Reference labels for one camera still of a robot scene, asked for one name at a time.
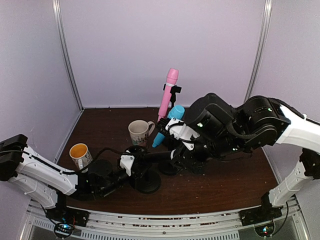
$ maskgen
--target metal frame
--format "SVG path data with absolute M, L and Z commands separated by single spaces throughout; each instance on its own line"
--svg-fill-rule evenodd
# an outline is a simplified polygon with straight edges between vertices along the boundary
M 74 73 L 71 67 L 70 57 L 69 57 L 68 48 L 67 48 L 67 41 L 65 37 L 65 30 L 64 30 L 62 16 L 61 16 L 60 0 L 52 0 L 52 5 L 53 5 L 54 18 L 55 18 L 56 25 L 59 32 L 60 43 L 61 43 L 61 48 L 63 53 L 63 61 L 65 64 L 66 72 L 68 74 L 68 78 L 71 84 L 73 95 L 76 100 L 76 104 L 79 108 L 79 111 L 82 111 L 84 107 L 81 102 L 81 98 L 80 98 L 77 84 L 75 81 Z
M 271 11 L 272 11 L 272 2 L 273 0 L 265 0 L 264 5 L 264 12 L 262 17 L 262 24 L 261 24 L 261 31 L 260 31 L 260 37 L 258 42 L 258 48 L 256 50 L 255 60 L 251 72 L 250 82 L 245 94 L 244 101 L 247 101 L 254 90 L 254 86 L 257 80 L 262 55 L 265 49 L 265 44 L 268 36 L 269 26 L 270 26 L 270 20 L 271 20 Z
M 299 239 L 309 240 L 309 233 L 297 200 L 291 198 L 288 205 L 288 215 L 294 219 Z M 239 230 L 253 227 L 253 225 L 242 226 L 240 210 L 242 209 L 183 215 L 131 215 L 89 210 L 87 226 L 77 226 L 77 231 L 74 231 L 72 236 L 85 240 L 239 240 Z M 284 207 L 283 216 L 279 219 L 284 219 L 286 213 L 287 208 Z M 53 229 L 53 224 L 46 219 L 39 203 L 33 200 L 27 209 L 27 219 L 20 240 L 28 239 L 32 226 L 51 231 Z
M 54 162 L 55 164 L 58 163 L 58 161 L 59 161 L 59 159 L 60 159 L 60 157 L 61 157 L 61 154 L 62 154 L 63 150 L 65 149 L 65 147 L 66 147 L 66 145 L 67 145 L 67 142 L 68 142 L 68 140 L 69 140 L 72 132 L 74 131 L 74 129 L 75 129 L 77 123 L 79 122 L 79 119 L 81 118 L 81 116 L 82 116 L 83 113 L 84 113 L 84 110 L 81 110 L 81 111 L 79 112 L 79 115 L 77 116 L 75 122 L 73 123 L 73 125 L 72 125 L 72 127 L 70 128 L 69 132 L 68 132 L 67 135 L 65 136 L 65 138 L 64 138 L 64 140 L 63 140 L 63 142 L 62 142 L 62 144 L 61 144 L 61 146 L 60 146 L 60 148 L 59 148 L 59 150 L 58 150 L 58 152 L 57 152 L 57 154 L 56 154 L 56 156 L 55 156 L 55 158 L 54 158 L 54 161 L 53 161 L 53 162 Z

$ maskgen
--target black cable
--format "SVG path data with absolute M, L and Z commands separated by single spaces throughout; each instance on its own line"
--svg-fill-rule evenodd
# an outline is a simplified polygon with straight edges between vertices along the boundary
M 121 152 L 121 151 L 118 151 L 118 150 L 115 150 L 113 148 L 110 148 L 110 147 L 105 147 L 103 149 L 101 149 L 97 155 L 95 155 L 95 157 L 93 158 L 93 160 L 85 167 L 81 168 L 80 170 L 77 170 L 77 171 L 73 171 L 73 172 L 63 172 L 63 174 L 65 175 L 74 175 L 74 174 L 80 174 L 82 173 L 84 170 L 86 170 L 91 164 L 93 164 L 99 157 L 100 155 L 105 152 L 105 151 L 111 151 L 115 154 L 119 154 L 119 155 L 134 155 L 134 153 L 129 153 L 129 152 Z
M 279 233 L 279 231 L 283 228 L 283 226 L 285 225 L 287 219 L 288 219 L 288 215 L 289 215 L 289 205 L 288 205 L 288 202 L 285 203 L 286 204 L 286 215 L 285 215 L 285 218 L 284 218 L 284 221 L 282 223 L 282 225 L 278 228 L 278 230 L 275 232 L 275 233 L 272 233 L 272 237 L 274 235 L 276 235 L 277 233 Z
M 23 153 L 23 154 L 27 154 L 29 156 L 32 156 L 34 159 L 36 159 L 37 161 L 39 161 L 40 163 L 46 165 L 47 167 L 61 173 L 61 174 L 65 174 L 65 175 L 75 175 L 75 174 L 80 174 L 82 173 L 84 170 L 86 170 L 90 164 L 94 163 L 98 157 L 105 151 L 111 151 L 115 154 L 118 154 L 118 155 L 131 155 L 131 156 L 137 156 L 139 154 L 141 154 L 140 152 L 135 152 L 135 153 L 130 153 L 130 152 L 121 152 L 121 151 L 118 151 L 116 149 L 113 149 L 111 147 L 105 147 L 103 148 L 102 150 L 100 150 L 98 152 L 98 154 L 94 157 L 94 159 L 85 167 L 83 167 L 82 169 L 80 170 L 77 170 L 77 171 L 61 171 L 59 168 L 55 167 L 55 166 L 52 166 L 51 164 L 47 163 L 46 161 L 43 161 L 41 158 L 37 157 L 37 156 L 34 156 L 32 154 L 30 154 L 29 152 L 27 151 L 22 151 L 22 150 L 5 150 L 5 151 L 0 151 L 0 154 L 2 153 Z
M 6 151 L 0 151 L 0 154 L 5 154 L 5 153 L 23 153 L 23 154 L 28 154 L 28 152 L 26 151 L 22 151 L 22 150 L 6 150 Z
M 232 134 L 233 136 L 240 138 L 240 139 L 252 139 L 256 136 L 256 134 L 239 134 L 234 128 L 234 124 L 232 121 L 228 122 L 226 125 L 227 131 Z
M 304 119 L 305 116 L 299 112 L 297 109 L 295 109 L 293 106 L 290 106 L 288 103 L 286 103 L 285 101 L 282 101 L 280 99 L 277 98 L 273 98 L 273 97 L 269 97 L 270 100 L 274 100 L 276 102 L 278 102 L 279 104 L 285 106 L 286 108 L 288 108 L 291 112 L 293 112 L 294 114 L 298 115 L 300 118 Z
M 47 219 L 50 220 L 51 223 L 54 224 L 54 228 L 53 228 L 53 233 L 54 235 L 57 237 L 57 238 L 60 238 L 60 239 L 66 239 L 68 237 L 71 236 L 71 234 L 74 232 L 75 230 L 75 219 L 73 218 L 73 225 L 69 224 L 69 223 L 66 223 L 66 222 L 54 222 L 47 214 L 47 211 L 46 209 L 44 208 L 44 206 L 42 206 L 40 204 L 43 212 L 44 212 L 44 215 Z
M 179 121 L 168 126 L 168 132 L 170 133 L 170 129 L 175 126 L 183 126 L 185 123 L 183 121 Z

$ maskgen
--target white mug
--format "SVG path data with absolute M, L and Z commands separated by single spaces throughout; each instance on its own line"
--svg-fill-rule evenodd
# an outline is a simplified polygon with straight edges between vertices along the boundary
M 135 120 L 131 122 L 128 130 L 132 144 L 147 147 L 149 136 L 155 130 L 155 126 L 153 121 Z
M 78 143 L 71 147 L 69 155 L 78 169 L 83 169 L 93 160 L 88 146 L 84 143 Z

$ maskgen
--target light purple wall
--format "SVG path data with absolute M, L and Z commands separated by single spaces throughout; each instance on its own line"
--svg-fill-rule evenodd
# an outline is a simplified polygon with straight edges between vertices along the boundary
M 51 1 L 0 1 L 0 141 L 25 134 L 54 160 L 79 112 Z M 29 198 L 0 183 L 1 240 L 15 240 Z
M 271 24 L 254 95 L 280 98 L 320 121 L 320 2 L 273 1 Z M 290 173 L 300 147 L 267 148 L 281 179 Z M 297 194 L 313 240 L 320 239 L 320 182 Z
M 85 107 L 159 106 L 169 68 L 188 106 L 208 92 L 245 98 L 264 0 L 62 0 Z

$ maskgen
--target wooden table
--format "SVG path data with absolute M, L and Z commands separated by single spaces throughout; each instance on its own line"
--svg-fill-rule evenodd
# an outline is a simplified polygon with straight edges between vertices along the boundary
M 142 119 L 156 122 L 157 108 L 104 108 L 86 109 L 77 123 L 59 165 L 76 170 L 69 157 L 70 148 L 77 143 L 88 145 L 92 156 L 103 147 L 120 151 L 131 146 L 128 132 L 130 122 Z M 151 143 L 156 136 L 151 135 Z M 164 151 L 163 146 L 150 149 Z M 106 152 L 104 159 L 116 169 L 118 155 Z M 162 184 L 153 194 L 142 194 L 128 184 L 103 199 L 81 202 L 69 198 L 72 207 L 123 214 L 194 214 L 226 211 L 256 206 L 261 196 L 274 188 L 277 181 L 262 151 L 257 149 L 245 160 L 220 162 L 212 160 L 205 175 L 194 175 L 186 170 L 175 176 L 160 174 Z

